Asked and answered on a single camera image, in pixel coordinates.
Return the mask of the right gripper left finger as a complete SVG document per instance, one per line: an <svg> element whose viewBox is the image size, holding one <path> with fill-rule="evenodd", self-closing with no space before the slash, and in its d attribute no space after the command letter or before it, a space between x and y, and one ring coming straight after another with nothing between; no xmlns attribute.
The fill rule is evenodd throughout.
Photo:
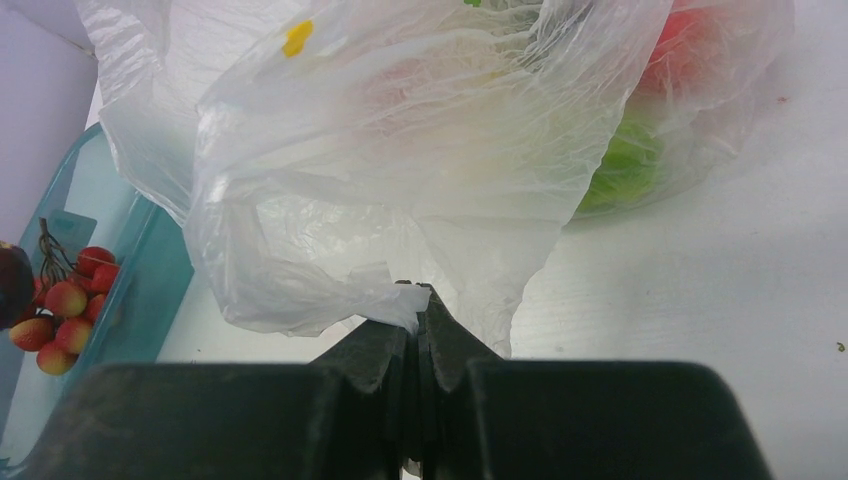
<svg viewBox="0 0 848 480"><path fill-rule="evenodd" d="M306 364L112 364L56 407L24 479L397 479L418 453L419 289Z"/></svg>

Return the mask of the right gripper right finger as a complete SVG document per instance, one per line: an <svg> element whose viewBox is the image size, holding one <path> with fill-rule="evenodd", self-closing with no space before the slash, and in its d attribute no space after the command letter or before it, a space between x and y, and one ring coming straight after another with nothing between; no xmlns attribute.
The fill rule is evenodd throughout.
<svg viewBox="0 0 848 480"><path fill-rule="evenodd" d="M768 479L729 386L678 361L507 360L419 316L427 479Z"/></svg>

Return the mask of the clear plastic bag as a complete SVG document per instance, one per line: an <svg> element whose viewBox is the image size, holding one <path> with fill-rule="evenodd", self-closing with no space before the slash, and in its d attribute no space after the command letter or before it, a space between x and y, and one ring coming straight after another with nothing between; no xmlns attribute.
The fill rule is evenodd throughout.
<svg viewBox="0 0 848 480"><path fill-rule="evenodd" d="M715 8L704 88L641 95L676 1L80 1L117 169L181 227L223 318L316 336L431 284L499 353L571 220L735 157L790 1ZM622 117L665 145L576 216Z"/></svg>

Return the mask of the red fake apple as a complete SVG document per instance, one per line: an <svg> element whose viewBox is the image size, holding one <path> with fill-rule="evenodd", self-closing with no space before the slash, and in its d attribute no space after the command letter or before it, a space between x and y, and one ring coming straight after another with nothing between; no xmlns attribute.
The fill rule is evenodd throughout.
<svg viewBox="0 0 848 480"><path fill-rule="evenodd" d="M684 95L704 88L720 53L712 6L673 4L639 80L641 95Z"/></svg>

